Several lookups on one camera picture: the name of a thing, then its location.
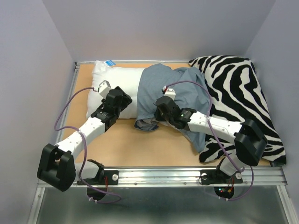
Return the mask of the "white pillow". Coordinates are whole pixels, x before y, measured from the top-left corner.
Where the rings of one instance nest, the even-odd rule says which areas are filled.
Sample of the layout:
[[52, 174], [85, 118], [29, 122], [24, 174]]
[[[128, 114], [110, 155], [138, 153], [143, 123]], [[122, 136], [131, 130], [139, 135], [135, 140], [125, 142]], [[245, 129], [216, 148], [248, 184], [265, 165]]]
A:
[[143, 71], [144, 68], [111, 67], [95, 61], [86, 117], [103, 105], [109, 112], [118, 112], [120, 119], [136, 118], [137, 93]]

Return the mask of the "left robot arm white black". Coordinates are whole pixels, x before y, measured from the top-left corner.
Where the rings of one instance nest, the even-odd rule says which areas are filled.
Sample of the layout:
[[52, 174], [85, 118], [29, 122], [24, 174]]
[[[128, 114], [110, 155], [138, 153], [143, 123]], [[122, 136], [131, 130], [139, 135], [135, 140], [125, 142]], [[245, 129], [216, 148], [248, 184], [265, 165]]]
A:
[[131, 97], [119, 86], [100, 86], [102, 104], [73, 134], [55, 145], [47, 144], [41, 154], [37, 170], [38, 179], [64, 192], [73, 182], [89, 179], [98, 184], [103, 181], [103, 166], [93, 160], [84, 159], [75, 163], [77, 156], [87, 152], [87, 145], [104, 134], [119, 118], [120, 113], [132, 103]]

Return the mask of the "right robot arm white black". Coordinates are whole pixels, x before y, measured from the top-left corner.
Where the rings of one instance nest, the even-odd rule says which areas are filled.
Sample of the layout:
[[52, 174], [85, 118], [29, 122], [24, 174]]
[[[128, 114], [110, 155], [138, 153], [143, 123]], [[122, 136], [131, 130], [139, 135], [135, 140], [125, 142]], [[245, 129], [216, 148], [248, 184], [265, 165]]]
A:
[[236, 152], [225, 156], [215, 171], [206, 174], [207, 181], [226, 182], [245, 166], [255, 167], [259, 164], [268, 141], [255, 121], [227, 121], [209, 117], [191, 108], [181, 109], [168, 96], [157, 99], [155, 105], [156, 117], [175, 128], [212, 135], [217, 142], [224, 140], [234, 145]]

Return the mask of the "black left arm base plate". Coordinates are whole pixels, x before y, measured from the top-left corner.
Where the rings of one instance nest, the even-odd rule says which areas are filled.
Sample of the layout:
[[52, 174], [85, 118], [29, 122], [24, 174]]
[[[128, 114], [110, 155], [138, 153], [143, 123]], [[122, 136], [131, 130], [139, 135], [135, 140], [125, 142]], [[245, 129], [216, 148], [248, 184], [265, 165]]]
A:
[[102, 174], [92, 179], [85, 179], [85, 181], [90, 185], [118, 185], [118, 179], [118, 170], [104, 170]]

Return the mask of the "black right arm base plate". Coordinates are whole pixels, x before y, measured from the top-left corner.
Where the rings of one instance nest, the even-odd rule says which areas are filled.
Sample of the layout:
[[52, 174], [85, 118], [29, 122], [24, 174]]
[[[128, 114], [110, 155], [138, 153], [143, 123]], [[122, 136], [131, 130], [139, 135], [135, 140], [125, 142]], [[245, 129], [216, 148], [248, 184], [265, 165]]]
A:
[[243, 183], [242, 177], [237, 178], [236, 174], [228, 176], [216, 169], [204, 169], [200, 171], [199, 183], [202, 185]]

